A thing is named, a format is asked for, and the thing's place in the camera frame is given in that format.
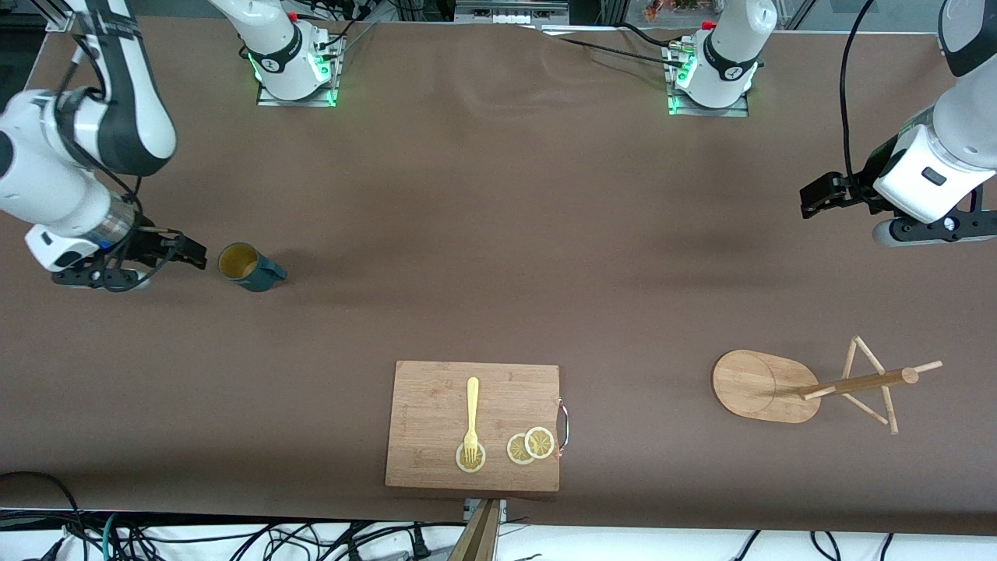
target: lemon slice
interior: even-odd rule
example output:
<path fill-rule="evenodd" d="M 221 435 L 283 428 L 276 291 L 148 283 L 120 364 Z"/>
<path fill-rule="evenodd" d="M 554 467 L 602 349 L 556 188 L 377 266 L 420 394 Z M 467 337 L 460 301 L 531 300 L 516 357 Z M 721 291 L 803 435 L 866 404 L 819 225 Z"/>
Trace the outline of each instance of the lemon slice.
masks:
<path fill-rule="evenodd" d="M 462 471 L 467 471 L 467 473 L 474 473 L 485 465 L 485 447 L 478 443 L 478 461 L 474 463 L 464 463 L 464 443 L 461 442 L 457 446 L 457 454 L 455 455 L 455 460 L 457 460 L 457 467 L 460 467 Z"/>
<path fill-rule="evenodd" d="M 554 451 L 554 435 L 542 426 L 535 426 L 528 430 L 523 439 L 526 443 L 526 452 L 538 460 L 549 456 Z"/>
<path fill-rule="evenodd" d="M 505 445 L 505 453 L 508 459 L 519 465 L 527 465 L 533 461 L 533 456 L 526 451 L 526 433 L 514 434 Z"/>

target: wooden dowel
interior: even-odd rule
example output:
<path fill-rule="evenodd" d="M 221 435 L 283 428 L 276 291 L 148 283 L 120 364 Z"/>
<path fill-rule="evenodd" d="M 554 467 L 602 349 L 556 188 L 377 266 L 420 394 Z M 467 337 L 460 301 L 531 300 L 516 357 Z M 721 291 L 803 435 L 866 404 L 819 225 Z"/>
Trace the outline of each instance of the wooden dowel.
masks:
<path fill-rule="evenodd" d="M 815 397 L 821 397 L 821 396 L 827 395 L 829 393 L 834 393 L 835 390 L 836 390 L 836 388 L 833 385 L 830 385 L 830 386 L 828 386 L 828 387 L 826 387 L 824 389 L 818 389 L 818 390 L 812 391 L 810 393 L 802 394 L 801 397 L 804 399 L 804 401 L 806 401 L 808 399 L 814 399 Z"/>
<path fill-rule="evenodd" d="M 872 417 L 872 418 L 874 418 L 875 420 L 879 421 L 880 423 L 882 423 L 882 424 L 887 424 L 887 423 L 889 422 L 889 421 L 887 421 L 887 420 L 886 420 L 885 418 L 883 418 L 883 416 L 882 416 L 882 415 L 880 415 L 879 413 L 877 413 L 877 412 L 873 411 L 871 407 L 869 407 L 869 406 L 868 406 L 868 405 L 866 405 L 865 403 L 862 403 L 861 401 L 859 401 L 859 400 L 855 399 L 855 398 L 854 398 L 854 397 L 852 397 L 852 396 L 851 396 L 850 394 L 848 394 L 848 393 L 843 393 L 843 394 L 841 395 L 841 397 L 844 397 L 844 398 L 845 398 L 845 399 L 847 399 L 848 401 L 851 401 L 852 403 L 854 403 L 854 405 L 855 405 L 856 407 L 858 407 L 859 409 L 861 409 L 861 410 L 865 411 L 866 413 L 868 413 L 868 414 L 869 414 L 869 416 L 871 416 L 871 417 Z"/>
<path fill-rule="evenodd" d="M 935 360 L 934 362 L 928 362 L 927 364 L 921 364 L 920 366 L 915 366 L 914 371 L 919 374 L 921 372 L 926 372 L 928 370 L 933 370 L 935 368 L 941 368 L 941 360 Z"/>
<path fill-rule="evenodd" d="M 858 378 L 848 378 L 830 383 L 810 385 L 800 388 L 799 393 L 800 397 L 803 399 L 810 399 L 818 395 L 841 395 L 842 393 L 855 393 L 857 391 L 866 391 L 876 389 L 878 387 L 897 385 L 901 383 L 917 383 L 917 379 L 918 374 L 913 368 L 902 368 L 900 370 L 885 372 L 883 375 L 869 374 Z M 830 387 L 833 388 L 831 391 L 825 391 Z"/>
<path fill-rule="evenodd" d="M 889 395 L 889 388 L 886 386 L 882 387 L 882 400 L 886 402 L 886 417 L 889 418 L 889 433 L 896 434 L 900 432 L 896 428 L 896 411 L 893 410 L 893 398 Z"/>
<path fill-rule="evenodd" d="M 872 367 L 875 368 L 875 371 L 880 374 L 886 374 L 886 369 L 882 367 L 882 364 L 879 362 L 879 359 L 875 357 L 875 354 L 872 354 L 872 351 L 869 350 L 869 347 L 865 344 L 865 341 L 862 340 L 862 337 L 856 335 L 854 341 L 858 344 L 858 348 L 862 349 L 862 352 L 868 357 L 869 362 L 872 363 Z"/>
<path fill-rule="evenodd" d="M 848 354 L 844 357 L 844 371 L 841 373 L 841 379 L 848 379 L 848 375 L 851 374 L 851 364 L 855 362 L 855 338 L 853 337 L 848 343 Z"/>

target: wooden mug stand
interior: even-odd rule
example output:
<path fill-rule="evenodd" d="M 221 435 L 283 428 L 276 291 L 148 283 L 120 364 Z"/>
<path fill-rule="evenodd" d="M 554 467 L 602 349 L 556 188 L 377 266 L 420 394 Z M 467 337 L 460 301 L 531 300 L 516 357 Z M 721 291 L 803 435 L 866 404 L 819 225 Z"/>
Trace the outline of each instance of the wooden mug stand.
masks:
<path fill-rule="evenodd" d="M 876 373 L 850 377 L 858 348 L 869 359 Z M 886 370 L 856 335 L 848 345 L 841 379 L 818 383 L 809 368 L 796 362 L 753 350 L 732 350 L 713 368 L 713 391 L 720 403 L 736 415 L 776 422 L 799 423 L 810 420 L 821 406 L 821 397 L 840 395 L 896 434 L 896 411 L 889 389 L 895 385 L 917 383 L 922 372 L 940 367 L 935 360 L 920 366 Z M 883 417 L 852 396 L 853 393 L 879 389 L 886 405 Z"/>

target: plug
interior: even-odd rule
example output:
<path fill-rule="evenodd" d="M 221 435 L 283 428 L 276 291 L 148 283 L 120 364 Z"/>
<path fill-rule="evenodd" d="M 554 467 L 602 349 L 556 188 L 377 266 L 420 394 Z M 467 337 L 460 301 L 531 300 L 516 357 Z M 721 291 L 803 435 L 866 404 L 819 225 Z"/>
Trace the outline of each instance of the plug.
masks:
<path fill-rule="evenodd" d="M 364 561 L 363 557 L 360 557 L 360 548 L 357 547 L 357 542 L 352 539 L 346 542 L 346 551 L 349 552 L 347 557 L 349 561 Z"/>
<path fill-rule="evenodd" d="M 426 547 L 426 540 L 423 539 L 423 529 L 419 527 L 419 524 L 416 524 L 415 528 L 413 528 L 412 559 L 422 561 L 431 555 L 433 555 L 433 552 L 430 551 L 430 548 Z"/>
<path fill-rule="evenodd" d="M 49 550 L 45 552 L 45 555 L 42 555 L 42 558 L 38 561 L 56 561 L 56 557 L 59 555 L 59 548 L 62 547 L 62 543 L 65 539 L 66 538 L 59 538 L 59 541 L 52 544 L 52 547 L 50 547 Z"/>

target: wooden base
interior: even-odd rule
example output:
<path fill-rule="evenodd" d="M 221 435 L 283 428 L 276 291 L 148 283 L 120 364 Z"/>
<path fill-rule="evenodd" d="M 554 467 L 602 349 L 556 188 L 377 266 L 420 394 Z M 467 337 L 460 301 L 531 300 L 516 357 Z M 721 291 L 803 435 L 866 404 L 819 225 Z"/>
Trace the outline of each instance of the wooden base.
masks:
<path fill-rule="evenodd" d="M 750 419 L 810 420 L 821 399 L 804 401 L 800 389 L 816 384 L 814 373 L 799 362 L 753 350 L 732 350 L 713 367 L 717 399 L 730 412 Z"/>

